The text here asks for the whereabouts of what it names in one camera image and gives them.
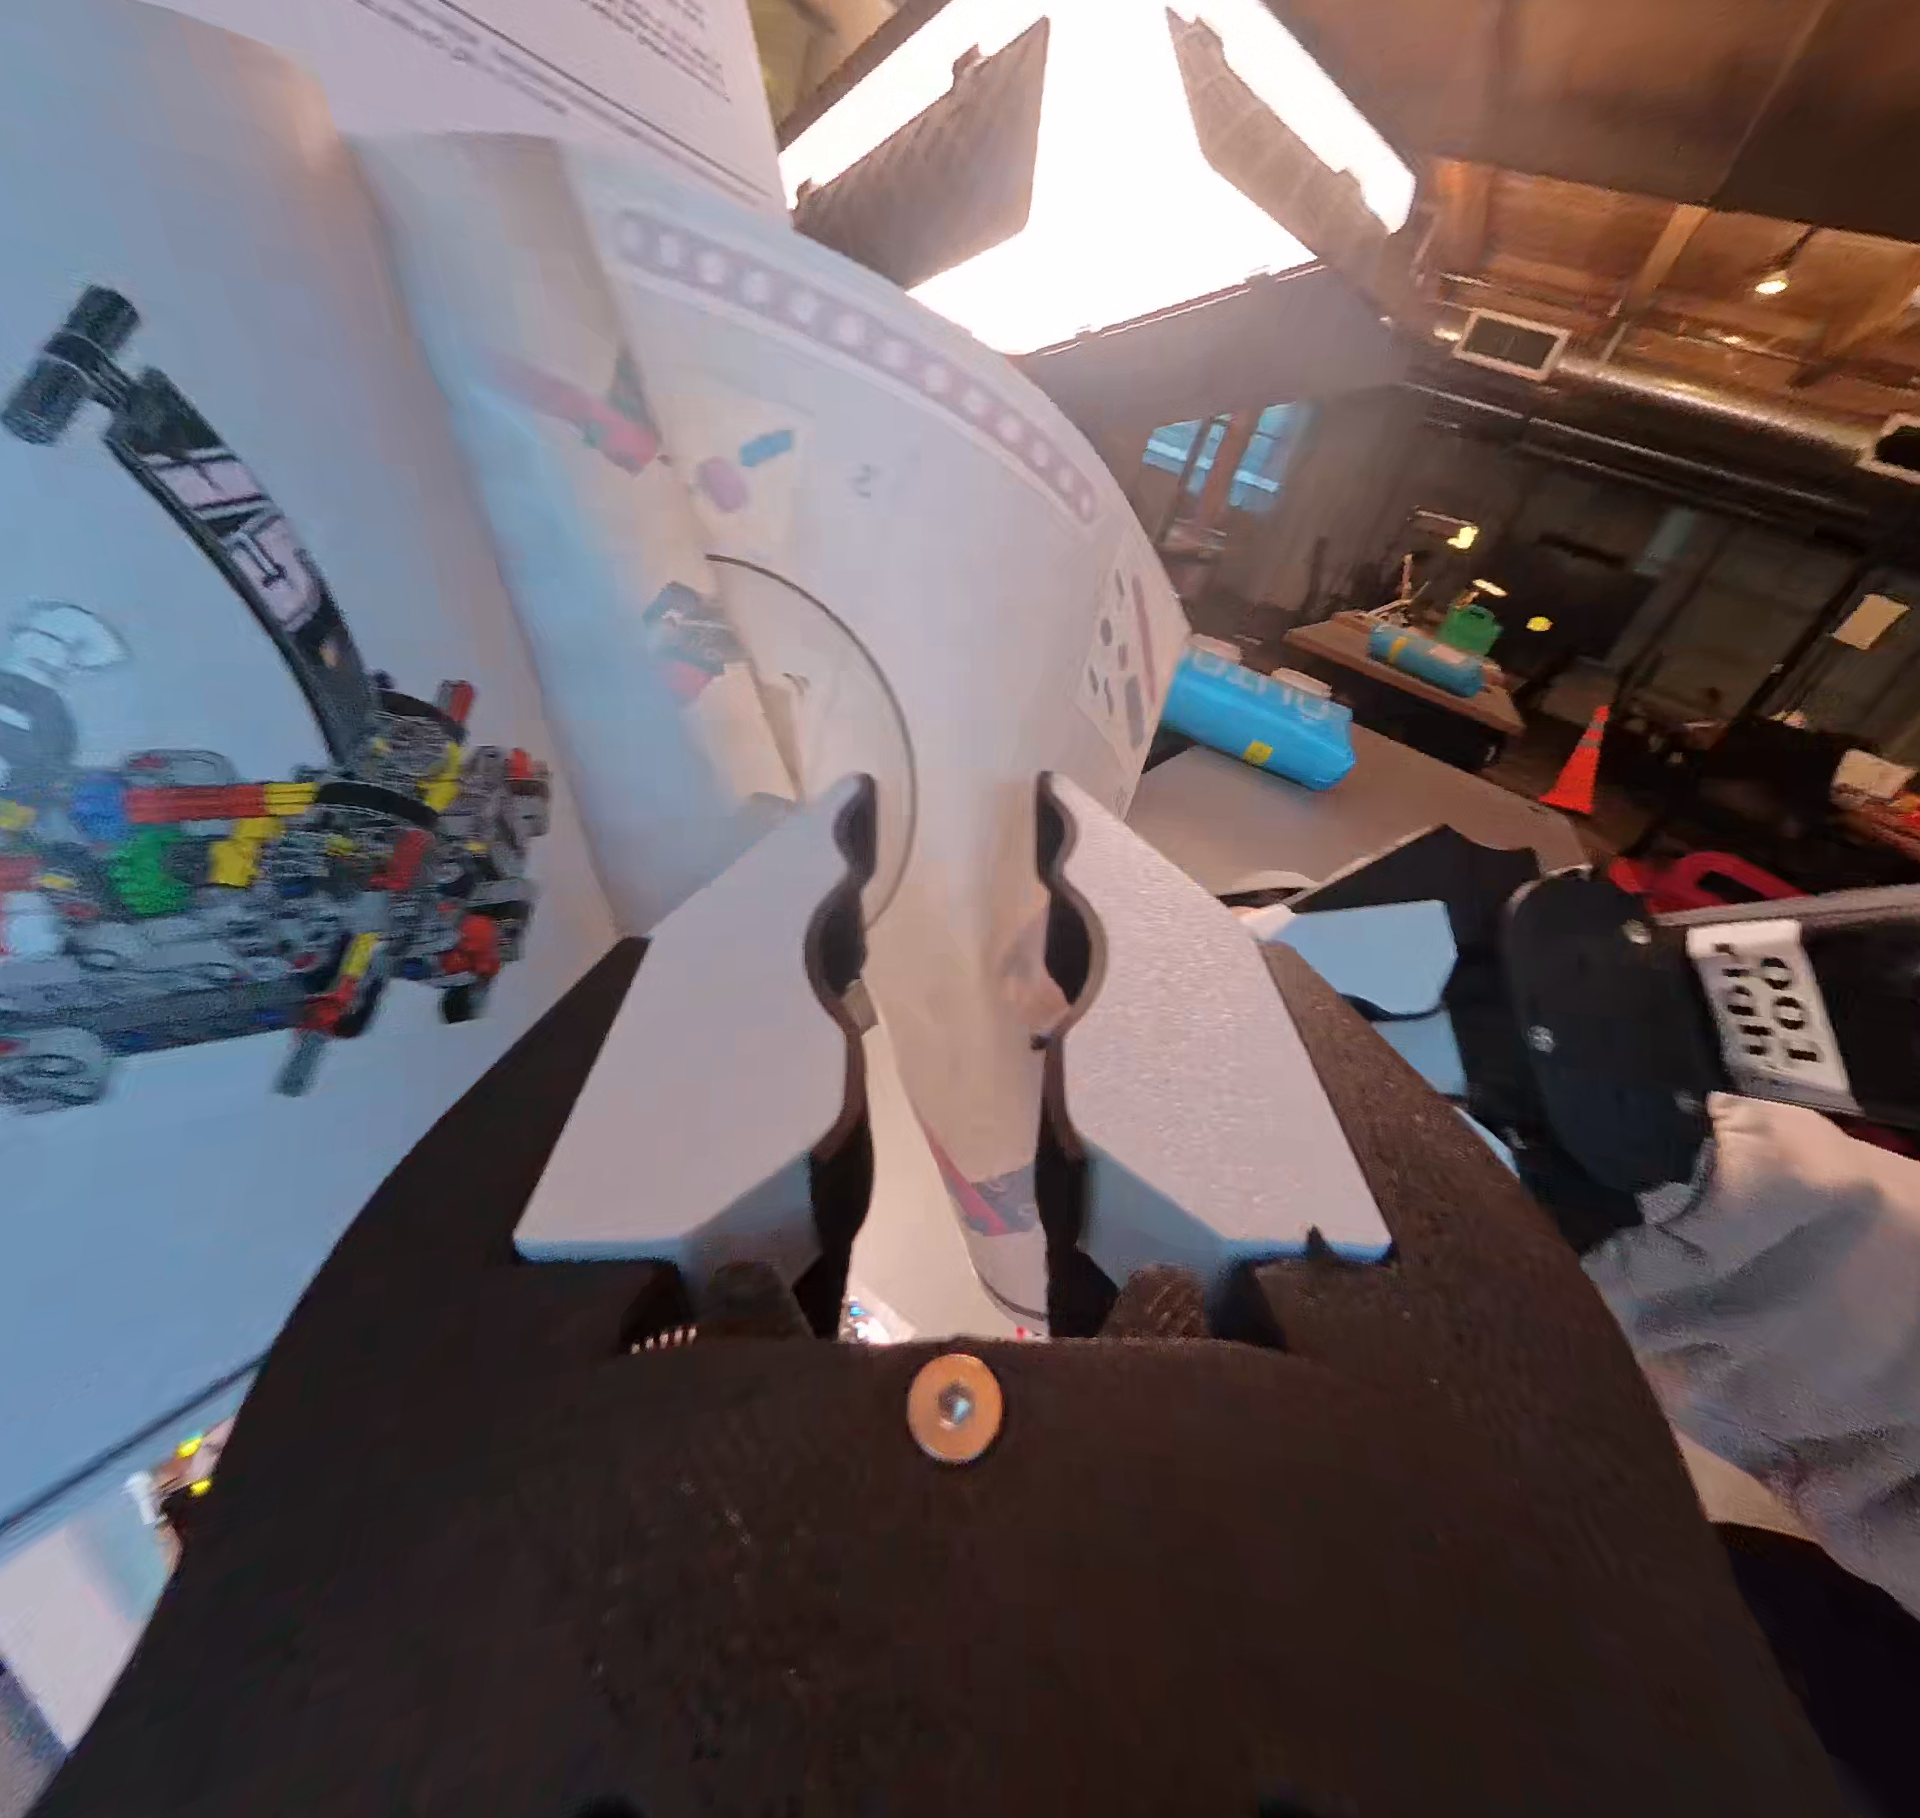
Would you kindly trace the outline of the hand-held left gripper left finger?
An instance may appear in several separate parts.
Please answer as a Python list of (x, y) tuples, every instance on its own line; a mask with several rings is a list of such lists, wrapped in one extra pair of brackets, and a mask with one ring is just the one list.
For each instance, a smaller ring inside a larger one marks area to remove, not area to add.
[(873, 1183), (862, 983), (871, 774), (846, 774), (665, 915), (515, 1226), (526, 1261), (847, 1258)]

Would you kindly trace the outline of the lego instruction booklet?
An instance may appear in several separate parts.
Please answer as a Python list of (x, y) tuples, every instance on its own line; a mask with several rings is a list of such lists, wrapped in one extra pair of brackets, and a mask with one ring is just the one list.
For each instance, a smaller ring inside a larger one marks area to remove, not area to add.
[(1123, 815), (1182, 634), (1056, 406), (693, 173), (352, 140), (190, 14), (3, 0), (1, 83), (3, 1536), (847, 774), (895, 1062), (1018, 1170), (1032, 780)]

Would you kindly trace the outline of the orange traffic cone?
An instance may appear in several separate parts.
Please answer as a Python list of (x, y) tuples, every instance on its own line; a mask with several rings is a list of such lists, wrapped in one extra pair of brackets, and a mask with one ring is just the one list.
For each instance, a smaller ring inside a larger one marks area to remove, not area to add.
[(1592, 812), (1607, 723), (1610, 705), (1595, 705), (1551, 788), (1539, 797), (1542, 807), (1576, 818)]

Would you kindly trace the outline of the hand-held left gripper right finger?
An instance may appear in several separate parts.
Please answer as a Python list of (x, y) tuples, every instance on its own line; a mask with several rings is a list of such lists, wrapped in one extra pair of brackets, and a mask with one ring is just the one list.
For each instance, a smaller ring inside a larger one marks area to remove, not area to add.
[(1064, 1012), (1043, 1044), (1041, 1181), (1114, 1286), (1392, 1253), (1260, 940), (1074, 780), (1043, 773), (1037, 874)]

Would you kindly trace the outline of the blue plastic object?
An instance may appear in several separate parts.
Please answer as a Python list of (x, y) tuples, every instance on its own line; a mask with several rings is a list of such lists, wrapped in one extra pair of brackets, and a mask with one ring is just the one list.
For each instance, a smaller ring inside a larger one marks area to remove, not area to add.
[(1194, 745), (1330, 791), (1357, 765), (1353, 712), (1314, 684), (1260, 674), (1231, 656), (1186, 645), (1168, 683), (1163, 728)]

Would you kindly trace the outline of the small blue package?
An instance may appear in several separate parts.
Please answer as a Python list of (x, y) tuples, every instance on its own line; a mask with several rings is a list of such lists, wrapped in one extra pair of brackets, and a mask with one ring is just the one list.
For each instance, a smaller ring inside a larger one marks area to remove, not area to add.
[(1435, 634), (1394, 622), (1376, 622), (1366, 631), (1369, 660), (1404, 678), (1472, 701), (1488, 684), (1488, 660), (1464, 652)]

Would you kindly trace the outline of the red and black bag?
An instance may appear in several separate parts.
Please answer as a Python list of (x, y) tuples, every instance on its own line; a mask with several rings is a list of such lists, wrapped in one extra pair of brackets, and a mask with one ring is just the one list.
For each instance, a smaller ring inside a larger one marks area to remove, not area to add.
[(1719, 850), (1691, 850), (1668, 860), (1617, 856), (1605, 865), (1605, 878), (1655, 918), (1805, 896), (1800, 885)]

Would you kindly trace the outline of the distant wooden table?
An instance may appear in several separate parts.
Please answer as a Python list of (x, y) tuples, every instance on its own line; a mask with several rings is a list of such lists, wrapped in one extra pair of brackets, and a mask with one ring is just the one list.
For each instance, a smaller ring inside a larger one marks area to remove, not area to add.
[(1365, 731), (1461, 773), (1480, 774), (1493, 766), (1523, 731), (1493, 661), (1488, 660), (1487, 689), (1472, 701), (1456, 700), (1370, 661), (1366, 631), (1376, 622), (1407, 626), (1400, 620), (1351, 610), (1283, 631), (1283, 666), (1324, 683), (1331, 700), (1343, 703), (1354, 724)]

